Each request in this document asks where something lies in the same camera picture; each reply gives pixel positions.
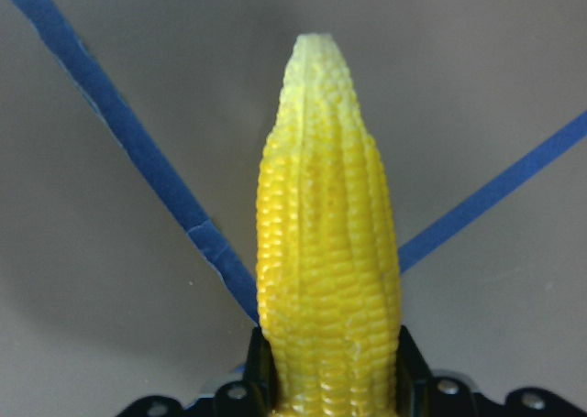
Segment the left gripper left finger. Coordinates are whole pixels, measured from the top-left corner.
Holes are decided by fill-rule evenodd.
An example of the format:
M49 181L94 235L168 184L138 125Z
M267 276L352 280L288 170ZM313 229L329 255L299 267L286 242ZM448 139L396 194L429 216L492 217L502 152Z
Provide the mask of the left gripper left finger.
M259 327L252 330L249 340L245 384L252 398L254 415L270 416L278 399L278 376L271 345Z

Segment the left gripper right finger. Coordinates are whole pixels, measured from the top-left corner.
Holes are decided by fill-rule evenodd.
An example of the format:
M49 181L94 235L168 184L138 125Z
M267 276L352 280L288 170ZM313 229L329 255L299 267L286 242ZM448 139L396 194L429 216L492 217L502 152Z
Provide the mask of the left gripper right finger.
M396 359L396 410L399 416L429 415L428 384L432 373L405 325L401 326Z

